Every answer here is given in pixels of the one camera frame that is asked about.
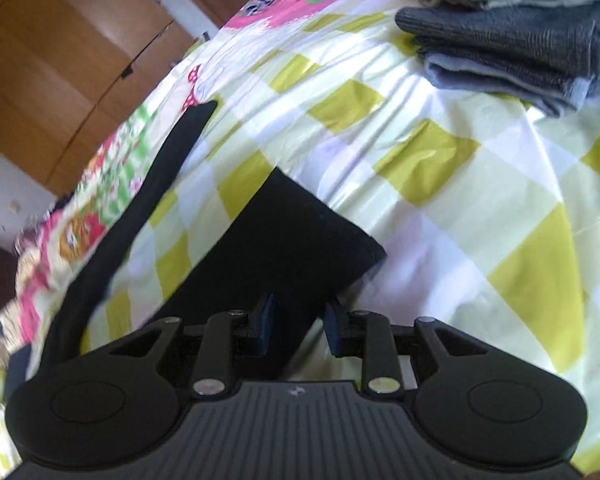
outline screw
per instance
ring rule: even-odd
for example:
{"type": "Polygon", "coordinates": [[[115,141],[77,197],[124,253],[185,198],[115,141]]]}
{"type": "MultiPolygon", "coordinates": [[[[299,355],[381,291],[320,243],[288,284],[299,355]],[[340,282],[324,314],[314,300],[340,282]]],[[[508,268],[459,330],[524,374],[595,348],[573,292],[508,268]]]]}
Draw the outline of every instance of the screw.
{"type": "Polygon", "coordinates": [[[367,386],[376,394],[392,394],[400,389],[400,383],[392,377],[376,377],[367,386]]]}
{"type": "Polygon", "coordinates": [[[193,384],[193,391],[205,396],[221,394],[225,388],[224,383],[218,379],[200,379],[193,384]]]}

